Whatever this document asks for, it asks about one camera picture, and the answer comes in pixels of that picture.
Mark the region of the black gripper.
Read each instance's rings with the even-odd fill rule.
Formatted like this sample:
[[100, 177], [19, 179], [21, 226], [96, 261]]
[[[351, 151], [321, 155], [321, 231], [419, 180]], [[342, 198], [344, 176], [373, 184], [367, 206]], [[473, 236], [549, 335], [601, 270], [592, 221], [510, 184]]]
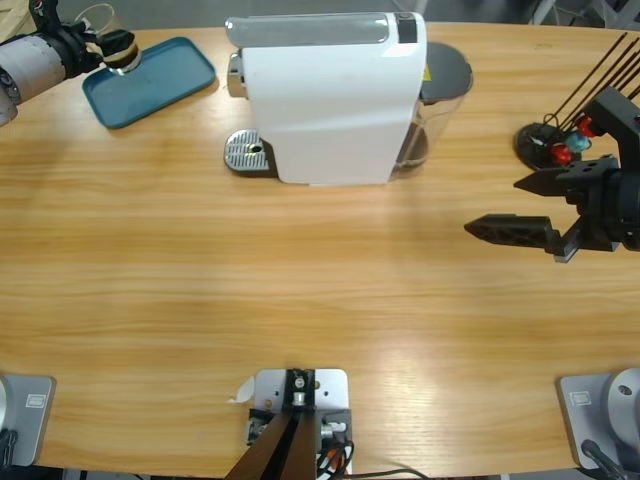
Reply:
[[615, 156], [536, 170], [514, 187], [543, 197], [563, 196], [579, 218], [562, 237], [545, 216], [486, 214], [464, 230], [495, 245], [542, 249], [563, 263], [580, 249], [613, 252], [622, 245], [639, 250], [639, 173], [618, 168]]
[[59, 24], [47, 29], [49, 44], [59, 55], [65, 71], [65, 79], [89, 73], [101, 64], [101, 56], [90, 52], [88, 44], [95, 45], [101, 55], [115, 55], [128, 50], [135, 42], [135, 35], [127, 30], [113, 30], [105, 34], [87, 31], [84, 23]]

